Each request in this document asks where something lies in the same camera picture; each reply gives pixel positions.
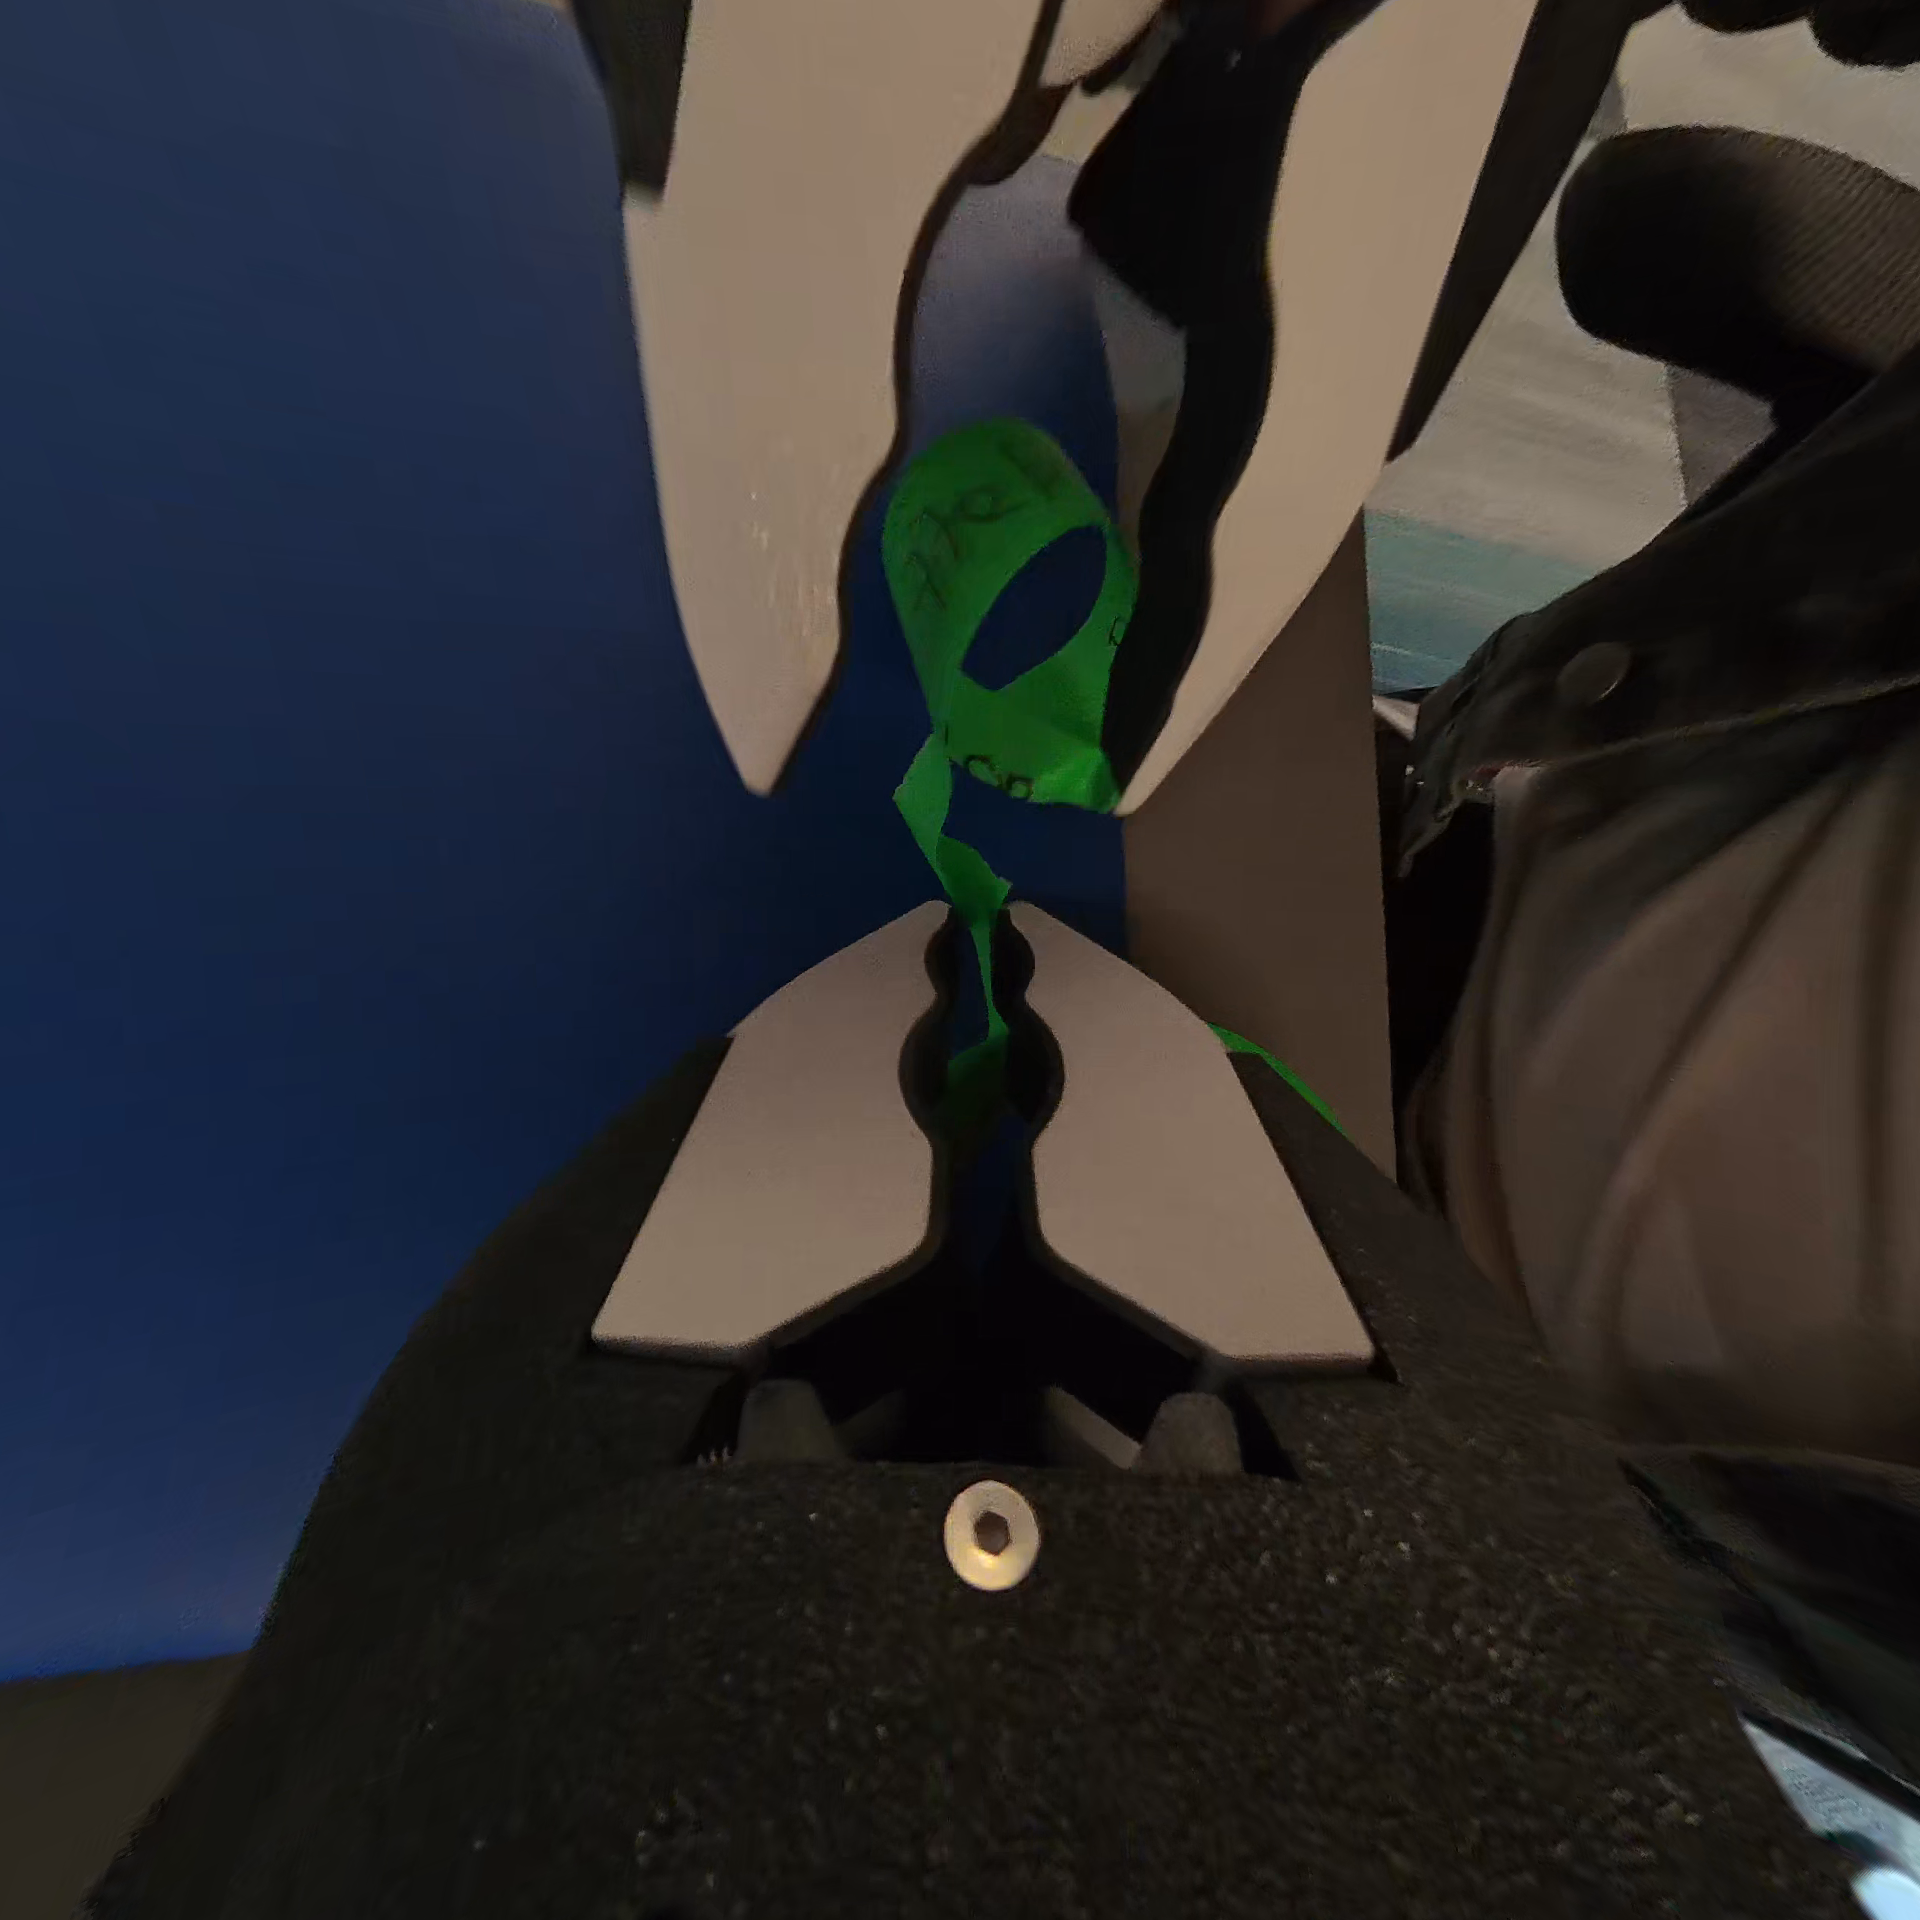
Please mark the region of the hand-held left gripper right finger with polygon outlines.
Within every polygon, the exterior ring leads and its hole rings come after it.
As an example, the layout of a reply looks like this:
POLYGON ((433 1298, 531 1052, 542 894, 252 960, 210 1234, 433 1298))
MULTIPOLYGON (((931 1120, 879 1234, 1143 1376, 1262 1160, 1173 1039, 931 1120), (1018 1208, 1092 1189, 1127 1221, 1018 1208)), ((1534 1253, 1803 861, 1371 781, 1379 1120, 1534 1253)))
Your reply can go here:
POLYGON ((1043 1246, 1190 1358, 1370 1363, 1377 1346, 1215 1031, 1037 907, 1008 907, 1008 928, 1046 1044, 1043 1246))

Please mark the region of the beige upright panel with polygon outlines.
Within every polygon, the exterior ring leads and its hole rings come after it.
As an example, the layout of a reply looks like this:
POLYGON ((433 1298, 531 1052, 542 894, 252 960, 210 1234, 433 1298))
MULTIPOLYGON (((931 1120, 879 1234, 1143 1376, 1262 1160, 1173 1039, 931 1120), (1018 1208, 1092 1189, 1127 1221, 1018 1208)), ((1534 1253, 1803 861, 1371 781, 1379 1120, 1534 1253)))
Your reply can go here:
POLYGON ((1285 1058, 1394 1178, 1365 520, 1119 836, 1130 962, 1285 1058))

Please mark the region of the grey trousers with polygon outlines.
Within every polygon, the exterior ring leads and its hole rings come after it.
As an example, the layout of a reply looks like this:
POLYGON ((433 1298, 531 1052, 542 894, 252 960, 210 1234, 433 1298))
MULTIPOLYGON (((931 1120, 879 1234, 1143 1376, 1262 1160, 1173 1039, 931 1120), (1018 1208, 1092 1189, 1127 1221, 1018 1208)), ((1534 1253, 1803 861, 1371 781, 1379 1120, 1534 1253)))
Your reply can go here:
POLYGON ((1915 1465, 1915 733, 1502 771, 1409 1125, 1623 1438, 1915 1465))

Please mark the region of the glossy dark plastic bag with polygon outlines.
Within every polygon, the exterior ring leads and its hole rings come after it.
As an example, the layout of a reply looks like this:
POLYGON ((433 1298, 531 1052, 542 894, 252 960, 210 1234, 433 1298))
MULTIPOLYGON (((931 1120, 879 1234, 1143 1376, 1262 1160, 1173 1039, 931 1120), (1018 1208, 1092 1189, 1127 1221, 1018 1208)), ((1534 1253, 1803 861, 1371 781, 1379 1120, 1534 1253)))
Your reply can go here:
POLYGON ((1638 1446, 1627 1482, 1713 1622, 1747 1744, 1846 1858, 1862 1917, 1920 1913, 1920 1472, 1803 1451, 1638 1446))

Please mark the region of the green tape strip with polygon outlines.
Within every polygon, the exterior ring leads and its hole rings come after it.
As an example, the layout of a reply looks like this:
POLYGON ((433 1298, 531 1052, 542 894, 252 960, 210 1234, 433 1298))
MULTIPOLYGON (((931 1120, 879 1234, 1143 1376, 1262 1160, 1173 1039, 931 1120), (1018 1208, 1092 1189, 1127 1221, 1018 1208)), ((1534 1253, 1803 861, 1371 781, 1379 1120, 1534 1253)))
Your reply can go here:
POLYGON ((1018 418, 985 418, 931 444, 881 514, 881 570, 925 697, 931 733, 893 804, 964 924, 985 1035, 949 1052, 940 1116, 985 1125, 1004 1093, 1004 1017, 992 1000, 992 928, 1008 887, 949 836, 953 777, 1018 804, 1115 814, 1119 781, 1101 719, 1119 642, 1136 614, 1136 558, 1067 451, 1018 418), (1070 635, 1000 688, 970 675, 976 627, 1018 570, 1067 537, 1099 541, 1099 592, 1070 635))

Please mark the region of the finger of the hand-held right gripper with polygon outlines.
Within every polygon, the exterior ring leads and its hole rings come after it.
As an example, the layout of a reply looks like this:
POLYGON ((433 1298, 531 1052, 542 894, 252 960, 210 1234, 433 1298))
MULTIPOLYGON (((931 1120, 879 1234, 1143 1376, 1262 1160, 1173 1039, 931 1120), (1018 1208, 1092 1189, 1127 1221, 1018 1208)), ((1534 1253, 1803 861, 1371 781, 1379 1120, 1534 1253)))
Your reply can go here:
POLYGON ((829 703, 925 258, 1051 37, 1037 0, 687 10, 664 187, 628 189, 623 242, 675 614, 758 799, 829 703))
POLYGON ((1190 4, 1070 220, 1177 348, 1101 751, 1136 814, 1421 434, 1534 214, 1502 127, 1541 4, 1190 4))

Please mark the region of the blue fabric panel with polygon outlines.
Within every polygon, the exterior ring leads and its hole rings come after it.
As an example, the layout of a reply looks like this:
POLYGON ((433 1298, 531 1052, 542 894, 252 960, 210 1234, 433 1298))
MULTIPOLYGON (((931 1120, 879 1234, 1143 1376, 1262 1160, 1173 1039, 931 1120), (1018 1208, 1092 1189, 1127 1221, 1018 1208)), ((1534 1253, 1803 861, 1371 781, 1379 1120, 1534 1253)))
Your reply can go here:
POLYGON ((242 1655, 480 1238, 939 903, 879 507, 723 751, 623 202, 576 4, 5 4, 5 1683, 242 1655))

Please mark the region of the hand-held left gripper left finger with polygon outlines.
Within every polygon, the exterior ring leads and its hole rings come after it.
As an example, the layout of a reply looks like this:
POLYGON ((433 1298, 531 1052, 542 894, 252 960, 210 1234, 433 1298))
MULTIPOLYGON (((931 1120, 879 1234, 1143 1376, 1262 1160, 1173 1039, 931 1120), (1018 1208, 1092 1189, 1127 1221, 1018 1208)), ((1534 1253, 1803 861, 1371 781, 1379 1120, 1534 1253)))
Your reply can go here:
POLYGON ((593 1322, 593 1346, 751 1360, 922 1265, 939 1221, 947 903, 744 1014, 593 1322))

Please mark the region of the black jacket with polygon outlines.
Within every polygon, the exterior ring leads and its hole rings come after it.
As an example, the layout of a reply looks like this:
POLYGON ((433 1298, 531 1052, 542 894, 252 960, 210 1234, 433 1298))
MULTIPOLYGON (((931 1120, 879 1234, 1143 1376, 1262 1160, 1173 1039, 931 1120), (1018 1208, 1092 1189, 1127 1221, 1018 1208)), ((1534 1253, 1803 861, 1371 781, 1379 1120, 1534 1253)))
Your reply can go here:
POLYGON ((1508 767, 1915 716, 1920 353, 1638 555, 1504 620, 1416 714, 1409 871, 1508 767))

